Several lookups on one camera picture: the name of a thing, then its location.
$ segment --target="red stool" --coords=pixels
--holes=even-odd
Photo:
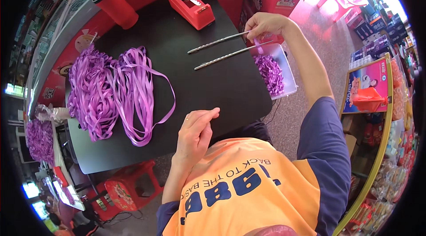
[[[109,180],[105,181],[105,188],[116,206],[126,211],[136,211],[148,204],[154,197],[163,191],[152,171],[155,165],[153,160],[124,167],[117,171]],[[154,192],[147,197],[143,191],[136,191],[136,180],[147,173],[154,186]]]
[[[104,182],[99,183],[96,186],[96,189],[98,190],[99,193],[106,191],[105,183]],[[89,192],[86,194],[85,197],[86,197],[86,200],[90,200],[96,197],[96,192],[93,189],[89,189]],[[115,215],[117,215],[118,213],[122,211],[115,204],[110,205],[107,199],[105,198],[105,196],[101,196],[99,199],[102,201],[103,206],[100,205],[100,203],[98,203],[96,200],[93,201],[91,205],[93,206],[93,210],[98,214],[99,218],[102,221],[110,220],[111,218],[113,218]]]
[[[321,8],[321,6],[326,2],[327,0],[319,0],[317,7]],[[352,9],[355,6],[365,6],[365,4],[362,4],[362,0],[335,0],[337,4],[339,5],[338,11],[333,15],[333,21],[338,21],[345,13],[348,12],[348,10]]]

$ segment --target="red cup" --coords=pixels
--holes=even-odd
[[[125,30],[135,25],[139,19],[139,15],[126,0],[93,0],[93,2]]]

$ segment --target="navy blue sleeve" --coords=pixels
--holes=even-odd
[[[164,228],[173,214],[179,209],[179,201],[160,205],[157,210],[157,236],[162,236]]]
[[[320,236],[333,234],[348,204],[351,163],[336,103],[318,99],[300,128],[297,159],[307,159],[320,188],[318,223]]]

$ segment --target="cable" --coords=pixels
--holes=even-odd
[[[276,99],[274,100],[274,103],[272,104],[272,108],[274,107],[275,103],[276,103]]]
[[[272,119],[271,119],[269,122],[267,122],[265,125],[268,125],[271,121],[273,121],[273,120],[274,120],[276,110],[280,107],[281,99],[282,99],[282,97],[280,98],[280,101],[278,102],[278,106],[276,107],[276,109],[275,109],[275,111],[274,111],[274,115],[272,116]]]
[[[142,219],[142,218],[144,217],[143,213],[142,213],[140,210],[138,210],[138,212],[139,212],[139,213],[141,213],[141,217],[140,217],[140,218],[135,217],[135,216],[134,216],[132,213],[130,213],[130,212],[120,212],[120,213],[118,213],[117,215],[115,215],[114,217],[112,217],[111,219],[109,219],[109,220],[105,221],[105,222],[104,222],[104,224],[111,223],[112,221],[123,221],[123,220],[126,220],[126,219],[130,218],[131,216],[132,216],[132,217],[134,217],[135,219]],[[118,215],[120,215],[120,214],[130,214],[130,216],[128,216],[128,217],[126,217],[126,218],[122,218],[122,219],[115,219],[115,218],[116,218]]]

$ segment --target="floor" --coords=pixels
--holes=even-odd
[[[349,68],[349,58],[363,46],[361,40],[346,26],[344,19],[334,23],[331,19],[337,5],[329,0],[321,9],[316,4],[319,0],[305,0],[299,2],[290,18],[301,27],[312,47],[317,51],[327,69],[337,109],[340,109],[344,95],[345,78]],[[307,113],[307,102],[303,93],[303,84],[296,63],[285,43],[284,49],[288,53],[288,61],[292,68],[298,90],[295,94],[275,102],[269,115],[264,119],[268,123],[268,130],[274,147],[286,155],[290,160],[296,158],[299,142],[299,130],[303,117]],[[170,169],[170,155],[156,159],[155,172],[160,184],[164,184]],[[97,173],[96,179],[103,181],[112,172]],[[140,212],[122,213],[114,221],[98,229],[94,235],[105,236],[133,236],[154,235],[156,233],[156,211],[161,203],[161,195],[152,200]]]

